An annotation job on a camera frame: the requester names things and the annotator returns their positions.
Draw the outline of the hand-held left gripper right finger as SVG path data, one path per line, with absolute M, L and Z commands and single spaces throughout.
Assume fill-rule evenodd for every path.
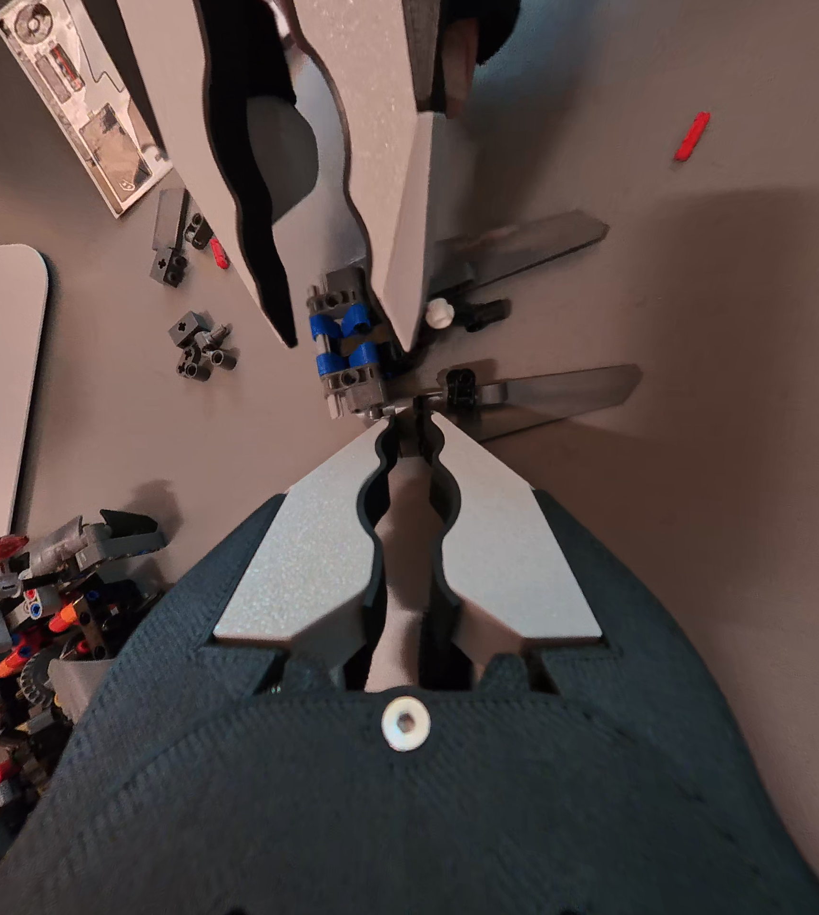
M 603 633 L 537 491 L 441 414 L 427 417 L 431 548 L 427 687 L 467 690 L 499 655 L 599 644 Z

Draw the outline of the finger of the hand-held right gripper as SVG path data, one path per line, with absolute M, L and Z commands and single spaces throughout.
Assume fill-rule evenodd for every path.
M 169 159 L 278 340 L 298 345 L 247 101 L 295 100 L 264 2 L 119 2 Z
M 332 90 L 344 128 L 344 191 L 364 230 L 372 290 L 403 345 L 415 343 L 435 243 L 436 113 L 416 106 L 407 4 L 288 4 L 296 43 Z

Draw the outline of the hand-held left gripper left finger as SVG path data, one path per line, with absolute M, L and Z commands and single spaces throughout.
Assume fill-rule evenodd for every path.
M 383 633 L 386 584 L 375 527 L 390 506 L 391 419 L 282 497 L 212 635 L 220 643 L 308 655 L 365 690 Z

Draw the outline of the blue grey lego assembly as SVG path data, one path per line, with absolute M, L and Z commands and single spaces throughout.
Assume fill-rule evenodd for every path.
M 607 223 L 576 210 L 436 243 L 434 275 L 411 345 L 399 343 L 382 307 L 373 303 L 362 263 L 327 273 L 306 307 L 331 417 L 373 421 L 393 413 L 390 386 L 415 369 L 437 333 L 475 333 L 510 315 L 509 299 L 476 302 L 473 294 L 598 244 L 608 233 Z

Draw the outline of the lego sticker sheet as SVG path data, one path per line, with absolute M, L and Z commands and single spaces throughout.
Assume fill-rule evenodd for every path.
M 114 217 L 171 172 L 86 2 L 8 2 L 0 37 Z

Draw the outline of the grey lego cross-hole brick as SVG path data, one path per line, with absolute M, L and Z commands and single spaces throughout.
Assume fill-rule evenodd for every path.
M 151 278 L 161 285 L 177 288 L 185 278 L 188 260 L 180 247 L 163 246 L 155 251 Z
M 195 342 L 197 335 L 207 334 L 211 329 L 202 315 L 188 311 L 173 323 L 168 333 L 174 347 L 185 349 Z

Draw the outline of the lego car chassis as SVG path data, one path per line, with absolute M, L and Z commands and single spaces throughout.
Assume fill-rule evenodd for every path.
M 101 569 L 167 543 L 155 519 L 117 509 L 35 541 L 0 537 L 0 861 L 105 673 L 163 595 Z

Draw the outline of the long red lego pin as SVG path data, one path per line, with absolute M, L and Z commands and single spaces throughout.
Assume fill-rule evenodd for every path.
M 711 113 L 709 111 L 700 111 L 696 114 L 673 155 L 674 162 L 678 164 L 688 162 L 707 130 L 710 120 Z

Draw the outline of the person's right hand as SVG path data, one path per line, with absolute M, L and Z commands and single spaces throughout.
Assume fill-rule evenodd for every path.
M 467 101 L 479 49 L 479 23 L 474 17 L 453 22 L 445 29 L 441 44 L 441 67 L 445 87 L 445 114 L 457 118 Z

